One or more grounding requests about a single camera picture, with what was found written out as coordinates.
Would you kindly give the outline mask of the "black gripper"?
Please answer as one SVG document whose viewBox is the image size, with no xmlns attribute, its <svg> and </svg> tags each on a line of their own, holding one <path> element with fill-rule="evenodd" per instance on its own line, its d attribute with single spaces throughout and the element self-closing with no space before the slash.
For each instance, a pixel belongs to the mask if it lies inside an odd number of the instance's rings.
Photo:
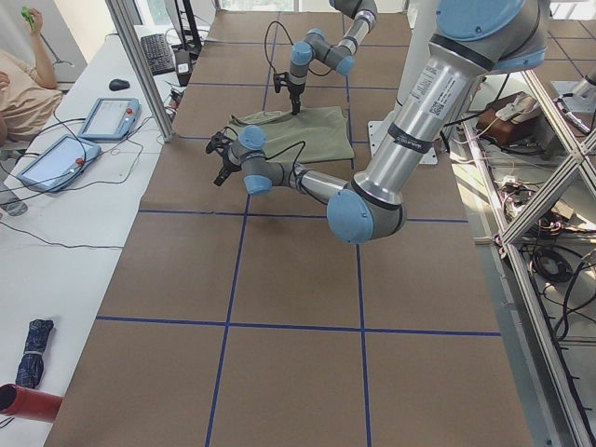
<svg viewBox="0 0 596 447">
<path fill-rule="evenodd" d="M 222 186 L 231 173 L 241 171 L 241 164 L 233 152 L 223 154 L 223 167 L 219 170 L 213 183 L 216 186 Z"/>
<path fill-rule="evenodd" d="M 300 96 L 305 91 L 305 83 L 294 83 L 291 80 L 287 81 L 287 88 L 291 98 L 291 113 L 298 115 L 301 111 L 301 99 Z"/>
</svg>

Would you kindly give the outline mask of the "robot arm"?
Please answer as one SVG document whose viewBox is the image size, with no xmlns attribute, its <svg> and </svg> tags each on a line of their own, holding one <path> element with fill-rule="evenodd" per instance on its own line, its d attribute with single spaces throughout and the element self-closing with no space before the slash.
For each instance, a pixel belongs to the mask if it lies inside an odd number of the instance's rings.
<svg viewBox="0 0 596 447">
<path fill-rule="evenodd" d="M 377 6 L 373 0 L 330 1 L 330 5 L 353 20 L 344 37 L 337 43 L 327 41 L 319 29 L 311 29 L 304 40 L 292 45 L 290 69 L 282 74 L 276 83 L 276 92 L 286 85 L 290 100 L 291 113 L 298 115 L 301 109 L 300 97 L 305 91 L 310 63 L 319 61 L 332 71 L 348 76 L 354 66 L 354 56 L 359 45 L 377 22 Z"/>
<path fill-rule="evenodd" d="M 366 169 L 344 181 L 294 161 L 276 162 L 264 153 L 264 131 L 250 125 L 236 138 L 211 138 L 207 152 L 223 162 L 215 182 L 241 172 L 252 196 L 276 186 L 311 196 L 325 205 L 331 231 L 347 243 L 391 236 L 405 222 L 401 188 L 457 104 L 484 75 L 540 65 L 548 21 L 546 1 L 441 1 L 428 59 Z"/>
</svg>

